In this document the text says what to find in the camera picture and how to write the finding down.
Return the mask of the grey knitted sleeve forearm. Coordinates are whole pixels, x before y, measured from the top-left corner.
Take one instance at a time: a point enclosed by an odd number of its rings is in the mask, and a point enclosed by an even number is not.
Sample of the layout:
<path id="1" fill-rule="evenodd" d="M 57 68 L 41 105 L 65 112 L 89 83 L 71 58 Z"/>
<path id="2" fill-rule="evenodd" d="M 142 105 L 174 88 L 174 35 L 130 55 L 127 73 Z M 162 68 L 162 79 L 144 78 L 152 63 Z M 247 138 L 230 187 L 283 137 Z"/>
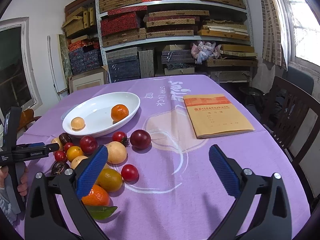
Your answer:
<path id="1" fill-rule="evenodd" d="M 6 189 L 2 187 L 0 188 L 0 207 L 10 224 L 13 225 L 16 222 L 17 215 L 12 209 L 11 202 L 8 201 Z"/>

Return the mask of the person's left hand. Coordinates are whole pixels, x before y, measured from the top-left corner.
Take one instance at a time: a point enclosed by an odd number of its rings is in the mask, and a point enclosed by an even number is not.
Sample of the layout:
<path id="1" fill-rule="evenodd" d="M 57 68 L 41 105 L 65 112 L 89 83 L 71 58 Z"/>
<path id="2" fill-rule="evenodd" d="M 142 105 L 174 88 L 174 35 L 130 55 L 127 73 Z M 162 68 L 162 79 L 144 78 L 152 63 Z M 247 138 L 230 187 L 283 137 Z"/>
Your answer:
<path id="1" fill-rule="evenodd" d="M 26 196 L 28 191 L 28 168 L 24 167 L 24 172 L 20 177 L 21 183 L 18 185 L 17 190 L 21 196 Z M 0 188 L 5 188 L 5 179 L 9 174 L 9 168 L 7 166 L 1 166 L 0 170 Z"/>

